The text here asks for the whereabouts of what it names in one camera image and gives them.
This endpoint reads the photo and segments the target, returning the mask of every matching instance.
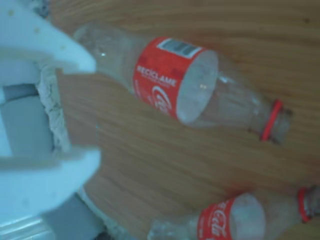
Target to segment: bottle opening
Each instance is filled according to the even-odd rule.
[[[275,144],[282,144],[290,129],[293,112],[289,109],[281,109],[277,114],[270,133],[270,140]]]

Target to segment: coca-cola logo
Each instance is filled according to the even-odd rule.
[[[218,237],[227,236],[226,233],[227,217],[223,210],[216,210],[213,212],[211,219],[211,232]]]
[[[152,88],[152,98],[156,108],[165,114],[169,114],[169,111],[172,109],[172,105],[168,95],[161,87],[154,86]]]

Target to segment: plastic bottle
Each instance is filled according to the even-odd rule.
[[[320,187],[297,196],[265,190],[244,193],[201,211],[154,221],[148,240],[275,240],[320,214]]]
[[[230,126],[283,142],[292,112],[256,92],[223,55],[170,37],[88,23],[74,38],[97,71],[191,127]]]

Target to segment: white plastic part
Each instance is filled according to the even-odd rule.
[[[52,210],[77,192],[100,165],[94,147],[48,157],[0,158],[0,223]]]
[[[0,1],[0,23],[0,59],[51,62],[65,74],[96,71],[84,47],[16,0]]]

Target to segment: gray component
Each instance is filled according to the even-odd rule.
[[[6,102],[38,95],[38,91],[34,84],[5,86],[3,87],[3,93]]]
[[[93,240],[105,227],[76,195],[42,218],[57,240]]]
[[[30,60],[0,60],[0,86],[36,84],[40,81],[40,69]]]
[[[0,113],[13,156],[42,156],[53,151],[48,116],[38,96],[5,103]]]

